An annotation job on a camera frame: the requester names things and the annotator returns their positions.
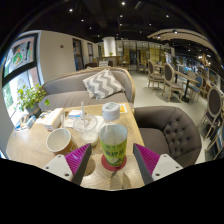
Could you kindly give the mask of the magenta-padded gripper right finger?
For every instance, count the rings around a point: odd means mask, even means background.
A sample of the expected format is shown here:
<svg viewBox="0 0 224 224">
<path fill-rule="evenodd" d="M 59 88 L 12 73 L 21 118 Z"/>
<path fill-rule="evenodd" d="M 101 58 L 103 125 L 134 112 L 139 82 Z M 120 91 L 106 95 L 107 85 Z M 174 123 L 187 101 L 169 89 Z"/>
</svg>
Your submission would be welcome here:
<svg viewBox="0 0 224 224">
<path fill-rule="evenodd" d="M 182 169 L 182 166 L 168 154 L 159 155 L 136 143 L 133 144 L 133 154 L 145 185 Z"/>
</svg>

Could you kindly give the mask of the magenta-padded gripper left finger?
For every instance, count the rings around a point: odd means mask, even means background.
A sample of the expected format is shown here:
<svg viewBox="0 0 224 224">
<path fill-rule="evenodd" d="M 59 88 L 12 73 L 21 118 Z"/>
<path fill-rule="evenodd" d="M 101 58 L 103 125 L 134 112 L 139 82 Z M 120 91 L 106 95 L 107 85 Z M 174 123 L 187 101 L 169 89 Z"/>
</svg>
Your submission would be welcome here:
<svg viewBox="0 0 224 224">
<path fill-rule="evenodd" d="M 91 153 L 91 145 L 86 144 L 67 155 L 55 156 L 43 169 L 80 185 Z"/>
</svg>

